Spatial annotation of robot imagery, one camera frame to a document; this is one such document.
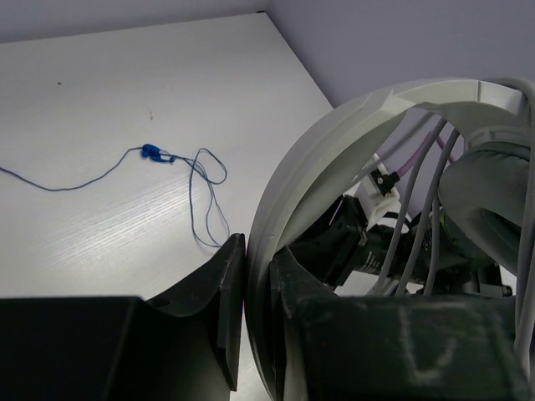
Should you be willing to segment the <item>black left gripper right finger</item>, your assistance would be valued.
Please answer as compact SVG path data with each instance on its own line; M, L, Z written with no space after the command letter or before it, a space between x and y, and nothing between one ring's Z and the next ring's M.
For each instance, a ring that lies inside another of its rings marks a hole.
M269 266L276 400L531 400L502 304L341 297L288 250Z

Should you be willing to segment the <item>white over-ear headphones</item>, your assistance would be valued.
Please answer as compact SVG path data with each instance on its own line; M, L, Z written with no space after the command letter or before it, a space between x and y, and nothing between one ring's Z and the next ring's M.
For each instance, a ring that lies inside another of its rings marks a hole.
M533 399L533 82L326 114L262 195L245 309L273 400Z

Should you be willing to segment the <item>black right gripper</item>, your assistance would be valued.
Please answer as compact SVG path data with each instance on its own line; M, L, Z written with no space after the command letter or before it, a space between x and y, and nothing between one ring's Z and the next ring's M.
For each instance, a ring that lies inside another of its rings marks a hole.
M432 227L427 226L410 276L411 283L426 284L432 252L437 250L431 294L512 295L512 288L502 282L498 264L461 234L454 233L445 214L430 221L438 224L438 244L432 244ZM366 222L359 200L342 195L288 248L302 267L332 288L343 286L352 272L377 276L394 230L385 224L368 228Z

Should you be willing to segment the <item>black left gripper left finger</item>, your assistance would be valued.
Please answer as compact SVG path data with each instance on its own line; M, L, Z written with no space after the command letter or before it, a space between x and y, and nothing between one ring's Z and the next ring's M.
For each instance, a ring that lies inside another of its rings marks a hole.
M246 242L152 297L1 302L4 400L227 400L237 389Z

